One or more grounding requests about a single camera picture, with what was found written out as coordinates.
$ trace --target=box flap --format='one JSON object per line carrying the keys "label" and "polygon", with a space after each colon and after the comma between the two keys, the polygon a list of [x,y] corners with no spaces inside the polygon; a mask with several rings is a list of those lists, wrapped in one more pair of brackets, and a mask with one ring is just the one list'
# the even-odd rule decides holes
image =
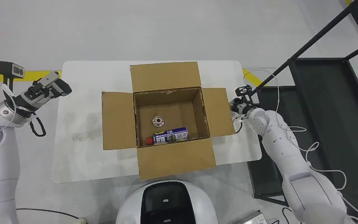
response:
{"label": "box flap", "polygon": [[202,88],[211,137],[235,134],[225,88]]}
{"label": "box flap", "polygon": [[197,62],[138,64],[130,73],[133,92],[201,86]]}
{"label": "box flap", "polygon": [[133,94],[102,92],[103,149],[136,148]]}
{"label": "box flap", "polygon": [[140,180],[216,166],[210,138],[138,148],[137,156]]}

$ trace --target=can label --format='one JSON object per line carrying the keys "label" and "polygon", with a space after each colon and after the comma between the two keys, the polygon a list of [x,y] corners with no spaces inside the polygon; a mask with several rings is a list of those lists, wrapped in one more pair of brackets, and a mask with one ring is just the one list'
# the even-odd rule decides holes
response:
{"label": "can label", "polygon": [[155,143],[173,143],[188,140],[188,131],[186,128],[176,128],[173,130],[166,130],[164,132],[157,132],[153,135]]}

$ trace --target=yellow floor marking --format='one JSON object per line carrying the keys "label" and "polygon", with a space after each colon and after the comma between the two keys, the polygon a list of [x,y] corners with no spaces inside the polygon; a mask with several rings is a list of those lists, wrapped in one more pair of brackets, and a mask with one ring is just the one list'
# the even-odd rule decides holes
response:
{"label": "yellow floor marking", "polygon": [[[14,82],[32,82],[39,80],[40,78],[45,77],[48,73],[52,71],[25,71],[25,78],[15,78]],[[4,81],[4,77],[0,76],[0,82]]]}
{"label": "yellow floor marking", "polygon": [[252,74],[250,71],[243,68],[242,72],[243,72],[243,75],[247,81],[251,82],[255,86],[258,86],[261,84],[262,81],[259,78],[257,78],[254,74]]}

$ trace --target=red cap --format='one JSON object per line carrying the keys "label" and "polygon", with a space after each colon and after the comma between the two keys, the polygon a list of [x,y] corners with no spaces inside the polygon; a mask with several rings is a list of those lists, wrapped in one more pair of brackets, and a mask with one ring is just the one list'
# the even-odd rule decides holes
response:
{"label": "red cap", "polygon": [[149,138],[146,138],[145,142],[147,143],[147,146],[151,146],[153,145],[153,138],[152,137],[149,137]]}

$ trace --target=black cable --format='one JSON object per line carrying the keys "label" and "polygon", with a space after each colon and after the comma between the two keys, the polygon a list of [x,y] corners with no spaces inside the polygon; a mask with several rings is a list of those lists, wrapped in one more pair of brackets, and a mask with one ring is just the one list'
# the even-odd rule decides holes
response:
{"label": "black cable", "polygon": [[42,121],[40,120],[40,118],[39,118],[38,116],[36,117],[36,120],[37,120],[37,122],[39,122],[39,125],[40,125],[41,130],[42,130],[43,133],[42,133],[42,134],[38,134],[38,133],[36,132],[36,130],[35,130],[35,128],[34,128],[34,124],[32,123],[32,121],[30,121],[30,128],[31,128],[33,134],[35,134],[37,137],[43,137],[43,136],[46,135],[46,130],[45,130],[44,124],[42,123]]}
{"label": "black cable", "polygon": [[239,133],[241,131],[241,128],[242,128],[242,122],[241,122],[241,126],[240,126],[239,130],[236,133]]}
{"label": "black cable", "polygon": [[285,219],[286,219],[286,222],[287,222],[288,224],[290,224],[289,220],[287,219],[287,217],[286,217],[286,215],[285,215],[285,209],[287,209],[287,210],[290,211],[290,212],[292,212],[292,210],[289,209],[289,208],[287,208],[287,207],[284,207],[284,208],[282,209],[282,214],[284,215],[284,217],[285,217]]}
{"label": "black cable", "polygon": [[42,212],[53,212],[53,213],[64,214],[66,216],[71,216],[72,218],[79,219],[78,217],[73,216],[71,214],[67,214],[67,213],[64,213],[64,212],[53,211],[53,210],[38,209],[38,208],[16,208],[16,210],[33,210],[33,211],[42,211]]}

